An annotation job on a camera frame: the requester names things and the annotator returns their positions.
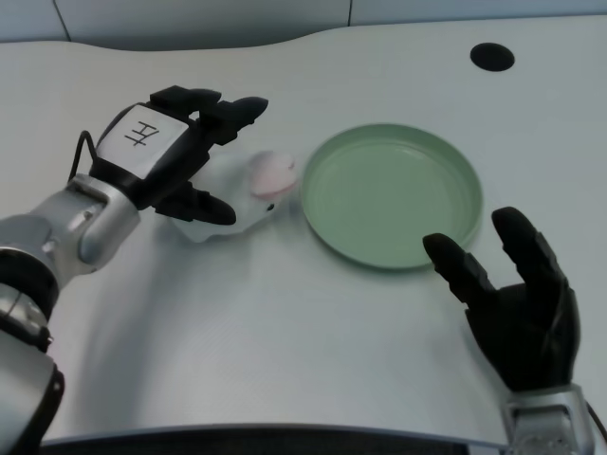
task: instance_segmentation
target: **plate rim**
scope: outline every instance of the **plate rim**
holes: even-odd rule
[[[336,133],[334,135],[332,135],[331,137],[329,137],[328,139],[326,139],[325,141],[323,141],[321,143],[321,145],[319,145],[314,152],[309,156],[309,158],[307,159],[304,169],[303,169],[303,175],[302,175],[302,184],[299,187],[298,193],[299,193],[299,197],[300,197],[300,201],[301,201],[301,205],[302,205],[302,212],[303,212],[303,216],[305,217],[305,220],[307,221],[307,224],[310,225],[310,227],[312,228],[314,234],[329,248],[331,248],[333,251],[335,251],[336,253],[339,253],[342,257],[346,258],[349,261],[354,262],[355,264],[361,264],[361,265],[365,265],[365,266],[369,266],[369,267],[373,267],[375,269],[383,269],[383,270],[412,270],[412,269],[417,269],[417,268],[423,268],[426,267],[430,264],[432,264],[432,260],[430,258],[428,258],[428,261],[421,263],[421,264],[408,264],[408,265],[384,265],[384,264],[374,264],[371,262],[366,262],[361,260],[360,258],[356,258],[354,256],[352,256],[351,254],[349,254],[348,252],[345,252],[339,248],[337,248],[336,246],[331,245],[329,242],[327,242],[319,233],[319,230],[317,227],[314,226],[314,223],[310,220],[310,216],[307,213],[307,210],[305,209],[305,203],[304,203],[304,191],[305,191],[305,182],[306,182],[306,177],[308,175],[309,169],[310,169],[310,164],[312,163],[313,159],[315,156],[318,155],[319,151],[331,140],[333,140],[336,137],[339,137],[341,135],[344,135],[346,133],[349,133],[351,131],[355,131],[357,129],[362,129],[362,128],[369,128],[369,127],[379,127],[379,126],[391,126],[391,127],[398,127],[398,128],[405,128],[405,129],[409,129],[409,130],[416,130],[419,131],[425,135],[429,135],[431,137],[435,137],[438,140],[444,142],[445,144],[447,144],[449,147],[451,147],[455,152],[457,152],[459,154],[459,156],[464,160],[465,164],[469,167],[469,169],[471,170],[472,176],[473,176],[473,180],[474,180],[474,184],[475,186],[478,188],[478,194],[479,194],[479,201],[478,201],[478,210],[477,210],[477,214],[476,214],[476,219],[473,220],[473,224],[471,226],[471,228],[468,230],[468,232],[466,233],[466,235],[464,236],[464,238],[457,242],[455,241],[460,247],[465,248],[466,246],[468,246],[470,244],[470,242],[472,241],[472,239],[474,238],[475,234],[477,233],[479,227],[481,226],[481,221],[483,218],[483,207],[485,206],[485,196],[483,193],[483,186],[481,185],[481,179],[478,176],[478,173],[476,172],[476,170],[474,169],[474,167],[472,166],[472,164],[469,162],[469,160],[466,158],[466,156],[460,152],[460,150],[455,147],[453,144],[451,144],[449,141],[445,140],[443,137],[436,135],[434,133],[431,133],[429,131],[426,131],[422,128],[417,128],[415,126],[411,126],[411,125],[407,125],[404,123],[390,123],[390,122],[378,122],[378,123],[364,123],[358,126],[354,126],[352,128],[347,128],[345,130],[340,131],[339,133]]]

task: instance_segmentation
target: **pink object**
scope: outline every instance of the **pink object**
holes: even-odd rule
[[[251,160],[250,192],[270,201],[297,183],[295,160],[288,155],[261,152]]]

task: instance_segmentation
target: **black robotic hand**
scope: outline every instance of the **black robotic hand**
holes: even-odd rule
[[[236,139],[267,108],[250,97],[220,101],[212,90],[173,86],[150,95],[145,103],[124,109],[101,135],[97,147],[83,132],[70,179],[76,173],[86,139],[93,159],[90,175],[125,194],[142,210],[185,221],[230,225],[233,209],[188,181],[209,160],[209,149]],[[198,112],[198,118],[191,114]]]
[[[451,292],[468,305],[476,342],[512,391],[568,385],[579,347],[575,293],[522,213],[498,209],[492,220],[524,284],[496,290],[476,259],[443,234],[425,237],[424,247]]]

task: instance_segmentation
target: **chinese character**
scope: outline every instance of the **chinese character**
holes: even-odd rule
[[[143,127],[141,128],[141,131],[135,131],[135,130],[131,130],[131,131],[133,133],[135,133],[136,135],[140,135],[141,137],[139,139],[135,139],[134,137],[124,135],[124,137],[126,137],[127,139],[131,139],[133,142],[135,142],[133,144],[133,147],[135,147],[138,144],[146,145],[145,142],[143,142],[143,139],[147,139],[148,137],[153,136],[156,133],[158,133],[158,129],[155,128],[154,126],[148,125],[147,123],[143,123],[142,121],[139,121],[138,123],[141,123],[143,125]],[[154,131],[152,133],[150,133],[149,135],[146,135],[145,132],[148,128],[151,128]]]

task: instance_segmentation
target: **table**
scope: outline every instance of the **table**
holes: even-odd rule
[[[0,45],[0,214],[67,178],[78,134],[166,86],[261,96],[248,150],[306,159],[353,126],[395,122],[443,137],[478,171],[485,214],[470,249],[516,282],[489,214],[512,205],[558,252],[578,292],[575,381],[607,418],[607,17],[351,27],[246,49],[123,52]],[[516,63],[479,69],[470,50]],[[297,197],[254,231],[191,246],[146,210],[104,270],[63,292],[50,354],[66,393],[47,438],[142,428],[306,423],[501,446],[504,394],[463,306],[430,270],[384,274],[335,256]]]

